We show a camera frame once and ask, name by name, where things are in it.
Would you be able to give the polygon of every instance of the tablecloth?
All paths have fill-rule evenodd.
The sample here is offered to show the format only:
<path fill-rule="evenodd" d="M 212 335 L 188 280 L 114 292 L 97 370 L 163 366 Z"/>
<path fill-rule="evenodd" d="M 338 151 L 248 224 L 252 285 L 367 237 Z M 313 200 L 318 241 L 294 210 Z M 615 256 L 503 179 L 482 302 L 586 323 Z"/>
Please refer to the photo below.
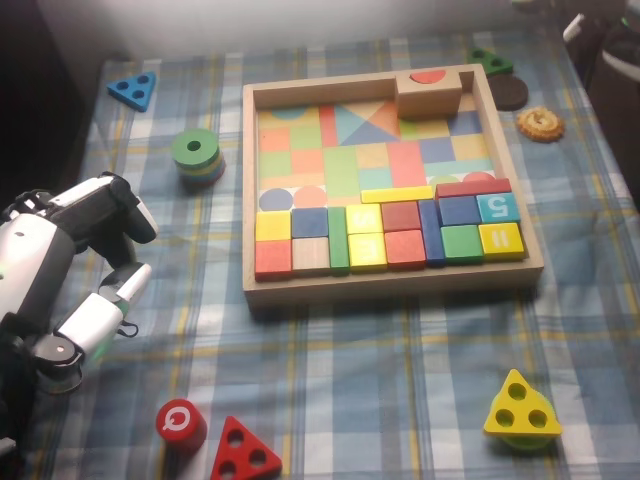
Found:
<path fill-rule="evenodd" d="M 372 300 L 251 313 L 241 284 L 242 86 L 465 62 L 472 45 L 511 59 L 529 105 L 566 121 L 536 144 L 501 113 L 544 252 L 537 288 Z M 153 70 L 149 110 L 104 85 Z M 178 181 L 174 136 L 220 135 L 228 167 L 194 194 Z M 126 177 L 160 227 L 139 246 L 153 279 L 118 338 L 69 397 L 36 405 L 25 478 L 204 479 L 234 415 L 282 458 L 289 479 L 631 479 L 640 475 L 638 216 L 560 36 L 538 28 L 210 58 L 108 62 L 83 177 Z M 59 318 L 108 273 L 79 256 Z M 540 453 L 485 437 L 493 397 L 517 368 L 554 405 L 564 433 Z M 186 397 L 208 437 L 185 460 L 154 430 Z"/>

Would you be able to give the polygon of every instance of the plaid tablecloth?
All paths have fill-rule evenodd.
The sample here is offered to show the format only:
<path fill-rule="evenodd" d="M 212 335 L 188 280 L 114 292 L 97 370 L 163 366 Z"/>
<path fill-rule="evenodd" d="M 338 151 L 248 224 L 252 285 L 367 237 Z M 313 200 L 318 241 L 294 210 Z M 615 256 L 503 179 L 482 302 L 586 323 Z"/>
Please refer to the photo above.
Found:
<path fill-rule="evenodd" d="M 540 145 L 501 113 L 546 268 L 536 290 L 252 315 L 241 285 L 243 84 L 464 63 L 472 45 L 513 60 L 530 105 L 566 121 Z M 559 35 L 551 30 L 395 39 L 213 58 L 108 63 L 101 83 L 154 70 L 147 113 L 101 87 L 83 176 L 111 169 L 160 226 L 138 248 L 153 280 L 101 365 L 68 398 L 41 397 L 26 478 L 208 478 L 227 415 L 281 455 L 291 479 L 624 479 L 640 476 L 638 216 Z M 219 132 L 228 167 L 188 193 L 174 136 Z M 79 257 L 57 314 L 107 274 Z M 564 426 L 513 454 L 482 426 L 519 369 Z M 158 408 L 188 397 L 208 424 L 190 461 L 165 451 Z"/>

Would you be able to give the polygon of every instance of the printed blue triangle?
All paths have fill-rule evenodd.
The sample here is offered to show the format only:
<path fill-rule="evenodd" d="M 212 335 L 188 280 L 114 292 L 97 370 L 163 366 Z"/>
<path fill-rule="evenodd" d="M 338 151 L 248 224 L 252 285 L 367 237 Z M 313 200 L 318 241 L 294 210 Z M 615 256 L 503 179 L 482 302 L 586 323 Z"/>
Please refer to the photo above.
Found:
<path fill-rule="evenodd" d="M 338 134 L 338 143 L 342 145 L 349 136 L 355 132 L 358 127 L 366 122 L 364 118 L 357 116 L 340 105 L 336 105 L 336 133 Z"/>
<path fill-rule="evenodd" d="M 397 142 L 398 139 L 370 122 L 365 122 L 340 145 Z"/>
<path fill-rule="evenodd" d="M 107 85 L 109 95 L 138 112 L 146 112 L 156 86 L 156 74 L 144 72 L 132 77 L 116 80 Z"/>

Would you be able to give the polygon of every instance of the stacked discs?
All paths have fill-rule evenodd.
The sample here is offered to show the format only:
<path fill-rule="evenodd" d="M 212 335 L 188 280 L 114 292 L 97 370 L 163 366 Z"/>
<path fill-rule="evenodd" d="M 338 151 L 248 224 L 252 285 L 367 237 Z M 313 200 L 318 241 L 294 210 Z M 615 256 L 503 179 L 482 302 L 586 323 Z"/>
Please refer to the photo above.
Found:
<path fill-rule="evenodd" d="M 185 130 L 171 145 L 180 177 L 190 185 L 213 185 L 224 173 L 225 162 L 215 133 L 203 128 Z"/>

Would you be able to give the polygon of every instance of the green triangle block with holes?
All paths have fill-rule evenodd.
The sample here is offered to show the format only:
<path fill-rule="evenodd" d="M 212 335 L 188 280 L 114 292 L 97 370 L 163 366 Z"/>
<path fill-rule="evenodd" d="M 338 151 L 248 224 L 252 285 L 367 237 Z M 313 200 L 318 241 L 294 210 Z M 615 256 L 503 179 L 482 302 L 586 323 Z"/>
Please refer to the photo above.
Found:
<path fill-rule="evenodd" d="M 517 370 L 511 370 L 491 404 L 484 433 L 498 437 L 547 437 L 562 434 L 549 401 Z"/>
<path fill-rule="evenodd" d="M 156 74 L 154 72 L 144 72 L 109 83 L 107 92 L 113 98 L 120 100 L 134 110 L 146 112 L 155 86 Z"/>
<path fill-rule="evenodd" d="M 481 64 L 487 77 L 498 75 L 499 73 L 513 72 L 513 63 L 482 48 L 472 49 L 467 55 L 467 63 Z"/>

